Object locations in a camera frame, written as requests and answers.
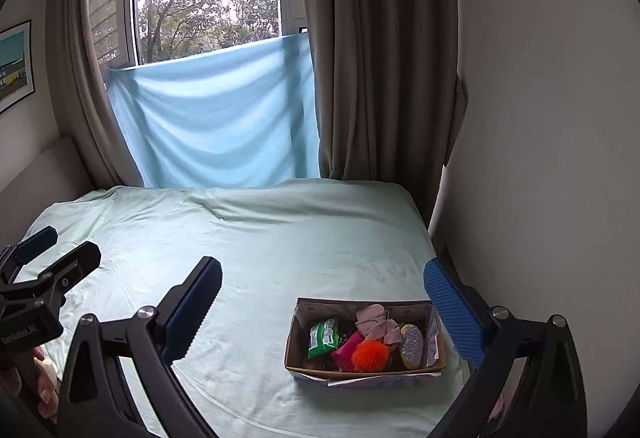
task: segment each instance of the blue gripper pad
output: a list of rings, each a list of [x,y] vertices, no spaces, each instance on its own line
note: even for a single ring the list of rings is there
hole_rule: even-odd
[[[164,320],[161,357],[168,366],[184,358],[222,287],[222,267],[212,257],[203,257],[184,283],[174,286],[158,305]]]
[[[480,369],[486,352],[484,331],[436,259],[424,266],[424,290],[436,307],[460,357]]]
[[[53,227],[45,227],[15,247],[15,261],[28,264],[58,242],[58,233]]]

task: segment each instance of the bed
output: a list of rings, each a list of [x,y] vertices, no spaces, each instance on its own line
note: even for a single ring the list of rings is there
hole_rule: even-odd
[[[33,278],[82,241],[100,268],[69,292],[64,333],[46,345],[65,362],[80,315],[130,317],[156,304],[203,255],[223,266],[223,288],[174,371],[221,438],[423,438],[463,385],[445,335],[447,367],[421,388],[345,389],[293,379],[284,347],[299,296],[411,300],[426,297],[422,268],[434,257],[408,193],[377,182],[292,180],[265,189],[93,191],[56,203],[31,225],[58,244],[25,267]],[[124,367],[149,430],[163,436],[128,360]]]

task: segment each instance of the cardboard box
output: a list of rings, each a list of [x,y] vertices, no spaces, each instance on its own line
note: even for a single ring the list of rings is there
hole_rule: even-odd
[[[389,310],[389,318],[399,325],[413,323],[425,335],[425,350],[420,368],[407,371],[394,366],[393,371],[383,373],[341,373],[323,370],[326,356],[307,358],[309,331],[321,320],[337,315],[343,321],[356,320],[356,312],[370,304],[382,304]],[[300,297],[296,304],[284,366],[294,377],[326,384],[330,387],[348,388],[404,388],[421,386],[435,376],[440,376],[446,366],[444,341],[440,318],[430,301],[337,301]]]

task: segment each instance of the framed picture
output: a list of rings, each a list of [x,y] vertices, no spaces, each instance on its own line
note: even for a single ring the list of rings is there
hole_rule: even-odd
[[[34,91],[31,21],[26,21],[0,32],[0,113]]]

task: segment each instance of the headboard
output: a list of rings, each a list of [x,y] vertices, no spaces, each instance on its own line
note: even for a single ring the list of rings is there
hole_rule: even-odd
[[[93,189],[73,141],[62,138],[0,191],[0,249],[21,241],[47,207]]]

